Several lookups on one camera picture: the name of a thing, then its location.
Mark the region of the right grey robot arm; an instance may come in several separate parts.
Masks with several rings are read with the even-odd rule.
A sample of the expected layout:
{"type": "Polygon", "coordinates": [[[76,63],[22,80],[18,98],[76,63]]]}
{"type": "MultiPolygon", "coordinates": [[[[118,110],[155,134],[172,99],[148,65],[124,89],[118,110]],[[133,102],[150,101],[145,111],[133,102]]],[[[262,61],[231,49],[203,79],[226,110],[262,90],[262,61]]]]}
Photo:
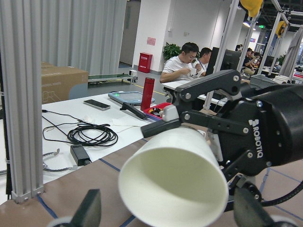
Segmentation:
{"type": "Polygon", "coordinates": [[[143,126],[151,137],[182,123],[204,126],[214,138],[214,153],[234,194],[238,174],[256,176],[270,166],[303,157],[303,87],[272,85],[263,89],[241,83],[236,70],[222,70],[175,89],[176,116],[143,126]],[[193,101],[213,90],[222,91],[227,103],[216,115],[192,109],[193,101]]]}

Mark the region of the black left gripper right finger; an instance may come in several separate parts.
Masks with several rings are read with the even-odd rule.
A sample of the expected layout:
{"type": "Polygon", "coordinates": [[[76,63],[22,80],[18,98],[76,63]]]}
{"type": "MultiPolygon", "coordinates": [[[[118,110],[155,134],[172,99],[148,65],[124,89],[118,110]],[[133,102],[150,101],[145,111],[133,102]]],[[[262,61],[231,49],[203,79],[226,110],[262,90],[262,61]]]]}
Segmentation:
{"type": "Polygon", "coordinates": [[[278,227],[276,223],[243,188],[237,188],[234,195],[234,219],[239,227],[278,227]]]}

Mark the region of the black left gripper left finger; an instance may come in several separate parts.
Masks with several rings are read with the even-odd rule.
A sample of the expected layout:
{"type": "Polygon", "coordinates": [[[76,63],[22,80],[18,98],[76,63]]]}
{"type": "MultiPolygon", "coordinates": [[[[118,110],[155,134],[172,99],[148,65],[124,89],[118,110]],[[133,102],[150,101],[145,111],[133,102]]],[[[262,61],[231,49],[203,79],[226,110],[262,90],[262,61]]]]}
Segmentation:
{"type": "Polygon", "coordinates": [[[88,190],[70,221],[71,227],[98,227],[101,222],[100,189],[88,190]]]}

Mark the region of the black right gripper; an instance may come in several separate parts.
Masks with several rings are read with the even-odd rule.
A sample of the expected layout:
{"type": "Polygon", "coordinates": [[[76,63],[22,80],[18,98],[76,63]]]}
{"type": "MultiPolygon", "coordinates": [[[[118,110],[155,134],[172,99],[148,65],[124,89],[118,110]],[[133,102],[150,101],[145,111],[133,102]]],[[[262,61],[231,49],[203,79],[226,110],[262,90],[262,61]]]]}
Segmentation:
{"type": "Polygon", "coordinates": [[[187,122],[220,131],[221,166],[228,182],[229,201],[237,188],[254,199],[262,196],[253,178],[268,166],[281,166],[303,158],[303,87],[278,85],[260,90],[250,98],[229,101],[218,116],[192,109],[198,96],[221,89],[235,96],[241,77],[236,70],[222,70],[175,88],[171,107],[177,116],[141,127],[148,138],[187,122]]]}

